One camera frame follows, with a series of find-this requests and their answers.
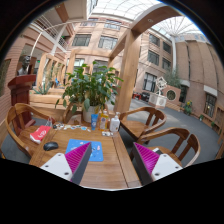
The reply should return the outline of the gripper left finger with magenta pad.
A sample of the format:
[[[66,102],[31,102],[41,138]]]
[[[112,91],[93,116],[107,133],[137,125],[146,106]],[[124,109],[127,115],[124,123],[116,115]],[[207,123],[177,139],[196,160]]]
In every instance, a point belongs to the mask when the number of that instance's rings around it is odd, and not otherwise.
[[[41,169],[79,185],[91,152],[91,143],[87,142],[66,154],[57,153]]]

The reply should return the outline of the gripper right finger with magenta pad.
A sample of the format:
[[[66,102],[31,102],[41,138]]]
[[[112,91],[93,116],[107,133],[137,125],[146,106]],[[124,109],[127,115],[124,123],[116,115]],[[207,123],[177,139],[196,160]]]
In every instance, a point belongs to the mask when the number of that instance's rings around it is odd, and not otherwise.
[[[162,153],[158,148],[150,150],[145,146],[134,142],[132,152],[144,185],[182,169],[181,165],[173,160],[168,154]]]

